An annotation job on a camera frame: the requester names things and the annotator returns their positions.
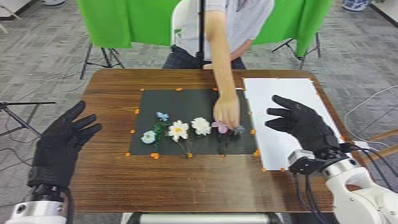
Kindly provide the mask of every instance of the white flower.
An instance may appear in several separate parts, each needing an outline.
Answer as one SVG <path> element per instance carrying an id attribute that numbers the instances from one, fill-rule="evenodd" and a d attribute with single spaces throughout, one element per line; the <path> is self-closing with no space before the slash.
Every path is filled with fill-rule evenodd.
<path id="1" fill-rule="evenodd" d="M 202 117 L 197 117 L 192 121 L 192 128 L 195 129 L 197 135 L 208 135 L 211 133 L 211 127 L 206 119 Z"/>
<path id="2" fill-rule="evenodd" d="M 156 133 L 154 133 L 154 131 L 147 131 L 147 132 L 144 133 L 144 136 L 142 136 L 140 140 L 142 140 L 142 142 L 144 142 L 145 144 L 153 144 L 153 142 L 154 142 L 154 140 L 156 140 Z"/>
<path id="3" fill-rule="evenodd" d="M 188 124 L 185 124 L 179 120 L 172 123 L 172 126 L 169 127 L 169 136 L 172 136 L 174 142 L 177 142 L 179 137 L 188 139 L 188 128 Z"/>

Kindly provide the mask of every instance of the wooden table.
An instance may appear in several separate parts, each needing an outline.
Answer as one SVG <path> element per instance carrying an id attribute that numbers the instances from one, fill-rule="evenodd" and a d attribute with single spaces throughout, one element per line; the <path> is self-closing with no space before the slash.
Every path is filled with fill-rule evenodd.
<path id="1" fill-rule="evenodd" d="M 304 71 L 234 71 L 241 78 L 311 78 L 344 138 L 346 130 L 320 87 Z M 289 172 L 261 172 L 252 155 L 124 156 L 129 150 L 140 89 L 213 88 L 211 71 L 101 70 L 87 87 L 85 114 L 96 113 L 103 131 L 80 152 L 73 194 L 78 212 L 304 212 Z M 332 210 L 320 176 L 311 178 L 318 206 Z"/>

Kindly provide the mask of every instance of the white paper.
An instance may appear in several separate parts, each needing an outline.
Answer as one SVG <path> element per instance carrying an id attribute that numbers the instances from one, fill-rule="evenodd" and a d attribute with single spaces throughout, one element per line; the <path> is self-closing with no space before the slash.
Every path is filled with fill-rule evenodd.
<path id="1" fill-rule="evenodd" d="M 316 110 L 325 123 L 334 130 L 336 137 L 343 142 L 341 133 L 327 112 L 321 98 L 316 94 L 313 81 L 309 79 L 247 78 L 245 98 L 252 112 L 256 141 L 263 167 L 266 170 L 281 170 L 281 168 L 288 169 L 288 156 L 291 152 L 300 149 L 300 144 L 293 136 L 265 126 L 265 122 L 277 118 L 266 114 L 266 109 L 282 108 L 272 101 L 273 95 L 295 100 Z"/>

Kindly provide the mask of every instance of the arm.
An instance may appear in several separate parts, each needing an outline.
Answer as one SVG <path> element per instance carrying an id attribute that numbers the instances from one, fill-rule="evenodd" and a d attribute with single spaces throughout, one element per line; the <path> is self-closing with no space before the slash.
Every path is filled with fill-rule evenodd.
<path id="1" fill-rule="evenodd" d="M 213 116 L 233 129 L 240 125 L 240 105 L 234 91 L 234 80 L 231 70 L 231 53 L 227 46 L 227 21 L 225 13 L 206 12 L 206 39 L 209 43 L 209 54 L 213 61 L 215 82 L 220 90 L 220 98 L 215 104 Z"/>

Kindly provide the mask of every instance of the wall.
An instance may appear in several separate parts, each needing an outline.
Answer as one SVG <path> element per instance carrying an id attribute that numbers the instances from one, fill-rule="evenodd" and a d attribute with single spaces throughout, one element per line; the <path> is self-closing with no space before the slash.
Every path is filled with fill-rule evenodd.
<path id="1" fill-rule="evenodd" d="M 384 3 L 373 3 L 373 5 L 398 22 L 398 0 L 385 0 Z"/>

